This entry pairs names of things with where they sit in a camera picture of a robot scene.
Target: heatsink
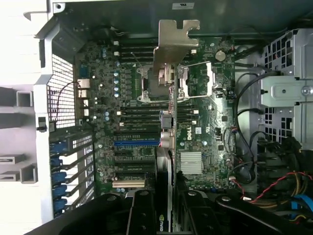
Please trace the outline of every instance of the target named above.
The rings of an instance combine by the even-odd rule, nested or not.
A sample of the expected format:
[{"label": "heatsink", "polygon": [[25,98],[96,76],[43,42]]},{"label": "heatsink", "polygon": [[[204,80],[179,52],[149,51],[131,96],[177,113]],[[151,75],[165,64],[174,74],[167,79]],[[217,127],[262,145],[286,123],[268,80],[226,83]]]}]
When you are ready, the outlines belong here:
[{"label": "heatsink", "polygon": [[203,162],[201,152],[181,152],[180,169],[184,175],[202,174]]}]

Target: motherboard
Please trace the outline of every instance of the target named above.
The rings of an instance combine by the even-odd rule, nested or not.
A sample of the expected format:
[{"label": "motherboard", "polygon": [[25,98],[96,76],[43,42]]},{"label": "motherboard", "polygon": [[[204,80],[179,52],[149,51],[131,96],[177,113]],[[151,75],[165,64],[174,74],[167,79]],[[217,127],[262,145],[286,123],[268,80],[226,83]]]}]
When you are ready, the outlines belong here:
[{"label": "motherboard", "polygon": [[[84,113],[95,130],[98,195],[154,186],[156,149],[163,147],[160,120],[166,117],[160,111],[171,99],[171,86],[153,76],[155,47],[157,39],[88,42],[75,57],[75,73],[90,80],[81,98],[89,100]],[[175,167],[190,189],[229,187],[235,146],[232,51],[230,40],[199,38],[199,47],[174,68],[179,83]]]}]

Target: blue pcie slot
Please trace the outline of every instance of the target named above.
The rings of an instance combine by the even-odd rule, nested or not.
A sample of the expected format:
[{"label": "blue pcie slot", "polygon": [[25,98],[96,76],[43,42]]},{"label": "blue pcie slot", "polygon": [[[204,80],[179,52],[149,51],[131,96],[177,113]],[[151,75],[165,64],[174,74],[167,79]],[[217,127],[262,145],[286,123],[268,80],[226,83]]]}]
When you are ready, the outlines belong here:
[{"label": "blue pcie slot", "polygon": [[148,141],[114,141],[114,146],[158,146],[159,140]]}]

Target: green circuit board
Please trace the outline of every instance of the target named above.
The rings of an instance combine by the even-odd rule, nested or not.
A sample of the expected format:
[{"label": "green circuit board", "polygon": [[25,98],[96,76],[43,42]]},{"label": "green circuit board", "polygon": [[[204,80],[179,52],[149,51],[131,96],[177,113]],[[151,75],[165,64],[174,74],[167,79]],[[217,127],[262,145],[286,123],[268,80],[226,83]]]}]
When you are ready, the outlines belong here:
[{"label": "green circuit board", "polygon": [[[89,42],[75,57],[75,73],[90,79],[89,119],[95,126],[95,181],[98,195],[127,193],[133,188],[116,188],[116,180],[147,180],[155,172],[157,146],[114,146],[117,141],[157,141],[161,126],[159,112],[168,109],[168,87],[158,88],[153,81],[153,49],[156,39],[128,39],[119,45]],[[182,65],[212,61],[215,75],[210,97],[190,98],[178,103],[177,168],[181,153],[201,153],[201,174],[187,174],[187,186],[194,189],[227,188],[232,158],[224,146],[224,130],[233,125],[234,63],[233,44],[221,38],[201,38],[196,53],[189,53]],[[223,50],[226,59],[217,62]],[[142,79],[140,68],[148,68]],[[188,71],[188,95],[207,95],[208,66],[192,66]],[[149,91],[149,102],[140,100]]]}]

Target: white label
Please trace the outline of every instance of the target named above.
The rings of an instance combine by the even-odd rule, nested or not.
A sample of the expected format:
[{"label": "white label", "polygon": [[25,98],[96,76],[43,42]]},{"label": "white label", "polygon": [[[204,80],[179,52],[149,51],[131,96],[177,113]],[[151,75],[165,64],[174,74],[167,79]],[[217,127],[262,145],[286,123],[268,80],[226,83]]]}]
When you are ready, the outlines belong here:
[{"label": "white label", "polygon": [[188,141],[192,140],[192,137],[191,137],[191,126],[189,126],[187,128],[187,140]]},{"label": "white label", "polygon": [[202,134],[201,127],[196,127],[196,135]]},{"label": "white label", "polygon": [[194,2],[173,3],[172,10],[190,10],[194,9]]}]

